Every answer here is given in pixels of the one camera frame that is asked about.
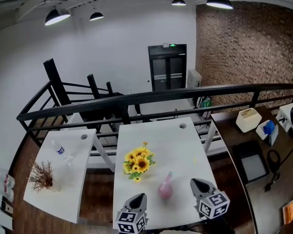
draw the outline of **flower bouquet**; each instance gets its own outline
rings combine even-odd
[[[151,165],[155,165],[154,153],[147,148],[147,142],[142,143],[142,147],[135,148],[127,153],[124,161],[124,174],[129,175],[129,179],[140,182],[142,173],[145,173]]]

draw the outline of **blue object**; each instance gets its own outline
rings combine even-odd
[[[64,153],[64,148],[63,146],[61,146],[61,148],[57,151],[58,154],[63,154]]]
[[[274,128],[275,128],[275,125],[274,125],[273,121],[270,120],[270,121],[268,121],[268,123],[266,124],[266,126],[263,127],[264,133],[266,135],[269,135],[270,136],[272,134],[272,132],[274,131]]]

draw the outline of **ceiling lamp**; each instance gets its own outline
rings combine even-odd
[[[45,18],[45,25],[52,25],[64,20],[65,18],[68,18],[69,16],[70,14],[67,11],[59,12],[57,9],[54,9]]]
[[[175,5],[175,6],[185,6],[186,2],[183,0],[173,0],[171,5]]]
[[[97,20],[103,18],[104,16],[100,12],[95,12],[90,16],[90,21]]]
[[[233,6],[229,0],[207,0],[206,4],[222,9],[233,9]]]

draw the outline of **double door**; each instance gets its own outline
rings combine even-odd
[[[174,48],[149,47],[149,61],[153,91],[186,87],[186,45]]]

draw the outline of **dried plant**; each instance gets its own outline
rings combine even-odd
[[[48,189],[52,186],[54,169],[51,167],[51,161],[44,161],[41,164],[33,162],[31,174],[28,182],[33,183],[33,191],[40,192],[42,189]]]

